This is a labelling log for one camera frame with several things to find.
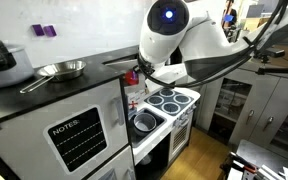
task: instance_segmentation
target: wall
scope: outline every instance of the wall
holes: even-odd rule
[[[0,40],[23,44],[34,67],[138,45],[152,0],[0,0]],[[33,24],[58,36],[36,37]]]

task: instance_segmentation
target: silver frying pan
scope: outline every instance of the silver frying pan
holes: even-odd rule
[[[43,77],[22,89],[20,93],[31,92],[51,80],[53,82],[61,82],[76,78],[82,75],[85,66],[86,63],[83,61],[69,61],[47,65],[37,71],[37,74]]]

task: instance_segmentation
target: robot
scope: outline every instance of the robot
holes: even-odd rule
[[[288,0],[279,0],[269,21],[236,43],[229,43],[207,11],[182,0],[158,0],[144,17],[138,65],[145,77],[164,87],[194,87],[221,78],[275,44],[288,45]],[[174,51],[185,73],[195,81],[170,84],[159,78]]]

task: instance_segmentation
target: blue robot eye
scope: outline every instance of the blue robot eye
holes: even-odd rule
[[[166,12],[165,12],[165,16],[166,16],[168,19],[170,19],[170,18],[173,17],[173,12],[172,12],[172,11],[166,11]]]

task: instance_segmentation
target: wooden floor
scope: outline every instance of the wooden floor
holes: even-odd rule
[[[193,128],[190,145],[175,160],[162,180],[216,180],[229,148]]]

